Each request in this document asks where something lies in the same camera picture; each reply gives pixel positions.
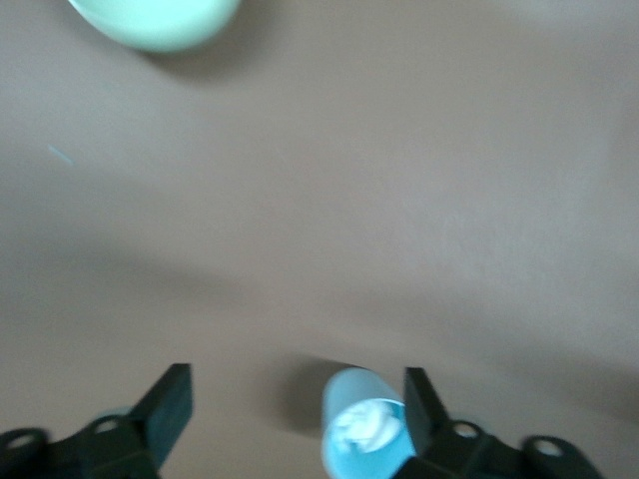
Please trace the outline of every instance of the small blue mark on surface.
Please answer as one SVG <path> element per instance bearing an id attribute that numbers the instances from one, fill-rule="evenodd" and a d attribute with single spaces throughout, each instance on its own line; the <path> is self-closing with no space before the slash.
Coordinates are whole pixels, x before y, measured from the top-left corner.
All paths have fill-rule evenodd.
<path id="1" fill-rule="evenodd" d="M 56 157 L 58 157 L 60 160 L 62 160 L 64 163 L 66 163 L 67 165 L 69 165 L 70 167 L 73 167 L 76 162 L 74 162 L 73 160 L 71 160 L 69 157 L 67 157 L 64 153 L 62 153 L 60 150 L 58 150 L 56 147 L 54 147 L 53 145 L 49 145 L 49 153 L 55 155 Z"/>

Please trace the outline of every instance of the blue cup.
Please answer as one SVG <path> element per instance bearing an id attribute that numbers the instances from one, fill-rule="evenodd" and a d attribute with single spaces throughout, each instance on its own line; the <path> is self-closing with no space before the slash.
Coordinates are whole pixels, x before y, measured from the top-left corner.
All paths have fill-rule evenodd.
<path id="1" fill-rule="evenodd" d="M 415 455 L 399 395 L 359 367 L 333 376 L 323 392 L 321 455 L 332 479 L 389 479 Z"/>

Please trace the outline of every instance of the light blue cup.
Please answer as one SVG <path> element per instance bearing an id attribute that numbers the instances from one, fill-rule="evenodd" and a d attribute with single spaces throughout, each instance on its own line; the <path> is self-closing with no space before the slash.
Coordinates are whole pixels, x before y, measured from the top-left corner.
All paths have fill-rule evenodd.
<path id="1" fill-rule="evenodd" d="M 397 393 L 374 372 L 353 367 L 323 392 L 321 455 L 332 479 L 389 479 L 415 455 Z"/>
<path id="2" fill-rule="evenodd" d="M 170 53 L 197 47 L 233 18 L 241 0 L 69 0 L 100 32 L 129 47 Z"/>

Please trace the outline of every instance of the black metal part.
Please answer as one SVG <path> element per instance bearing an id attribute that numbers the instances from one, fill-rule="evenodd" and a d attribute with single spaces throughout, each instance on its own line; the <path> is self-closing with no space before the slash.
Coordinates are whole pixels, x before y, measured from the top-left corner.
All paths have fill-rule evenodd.
<path id="1" fill-rule="evenodd" d="M 42 429 L 0 435 L 0 479 L 157 479 L 192 414 L 191 365 L 173 364 L 129 414 L 52 444 Z"/>
<path id="2" fill-rule="evenodd" d="M 476 424 L 452 420 L 421 368 L 406 369 L 404 402 L 416 456 L 394 479 L 603 479 L 563 439 L 532 436 L 517 450 Z"/>

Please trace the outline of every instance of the mint green bowl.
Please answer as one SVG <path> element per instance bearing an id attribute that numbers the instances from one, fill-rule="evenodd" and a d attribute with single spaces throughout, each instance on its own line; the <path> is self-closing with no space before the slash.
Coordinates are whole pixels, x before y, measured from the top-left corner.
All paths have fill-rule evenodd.
<path id="1" fill-rule="evenodd" d="M 171 53 L 213 38 L 241 0 L 69 0 L 107 37 L 147 52 Z"/>

